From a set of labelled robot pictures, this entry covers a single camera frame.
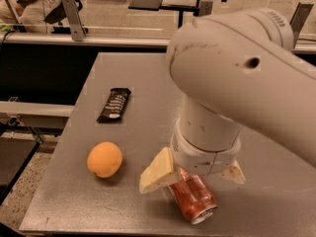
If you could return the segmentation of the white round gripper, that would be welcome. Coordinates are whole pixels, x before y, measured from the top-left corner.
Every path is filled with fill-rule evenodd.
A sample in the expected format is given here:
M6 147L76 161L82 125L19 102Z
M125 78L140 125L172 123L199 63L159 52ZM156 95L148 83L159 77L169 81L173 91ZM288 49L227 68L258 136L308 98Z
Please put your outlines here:
M179 182L182 177L177 165L193 174L220 173L227 181L244 184L246 178L236 161L241 149L240 131L240 125L228 120L183 125L179 118L171 137L171 149L163 148L142 172L139 191L151 193Z

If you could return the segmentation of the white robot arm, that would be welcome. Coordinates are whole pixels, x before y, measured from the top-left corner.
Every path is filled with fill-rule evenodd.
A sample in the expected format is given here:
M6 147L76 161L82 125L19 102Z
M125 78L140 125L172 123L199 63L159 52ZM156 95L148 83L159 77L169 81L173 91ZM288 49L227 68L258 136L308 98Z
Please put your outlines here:
M289 22L269 8L180 27L166 64L185 103L170 145L141 174L140 191L175 184L183 172L242 182L236 156L244 126L316 165L315 68L292 49Z

